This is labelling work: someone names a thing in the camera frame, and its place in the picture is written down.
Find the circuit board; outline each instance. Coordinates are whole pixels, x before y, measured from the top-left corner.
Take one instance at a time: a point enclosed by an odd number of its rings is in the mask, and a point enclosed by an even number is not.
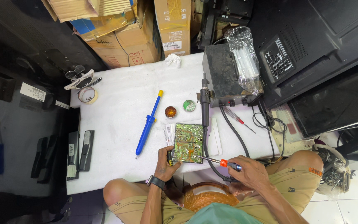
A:
[[[175,148],[172,160],[185,163],[202,163],[197,155],[203,155],[202,135],[204,129],[199,124],[176,124]]]

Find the orange plastic stool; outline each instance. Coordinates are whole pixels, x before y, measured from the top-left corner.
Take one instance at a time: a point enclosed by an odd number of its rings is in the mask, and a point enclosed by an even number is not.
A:
[[[239,203],[238,199],[229,192],[229,187],[223,184],[201,182],[193,186],[185,186],[183,192],[185,194],[184,207],[194,212],[214,202],[230,206]]]

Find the masking tape roll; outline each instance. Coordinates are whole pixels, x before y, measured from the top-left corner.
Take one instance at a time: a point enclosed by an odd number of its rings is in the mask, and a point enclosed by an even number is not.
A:
[[[81,89],[78,93],[78,99],[84,104],[93,104],[97,100],[97,97],[97,91],[90,86]]]

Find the green shirt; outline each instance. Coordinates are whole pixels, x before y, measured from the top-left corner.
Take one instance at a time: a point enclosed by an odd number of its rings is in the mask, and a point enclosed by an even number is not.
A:
[[[221,203],[200,209],[186,224],[262,224],[243,210]]]

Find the black soldering station box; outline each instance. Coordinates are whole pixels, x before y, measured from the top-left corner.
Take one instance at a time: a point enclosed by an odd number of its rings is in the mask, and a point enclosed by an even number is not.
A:
[[[259,84],[259,94],[253,95],[238,84],[238,71],[233,53],[227,43],[205,46],[202,68],[211,90],[210,107],[247,105],[263,94]]]

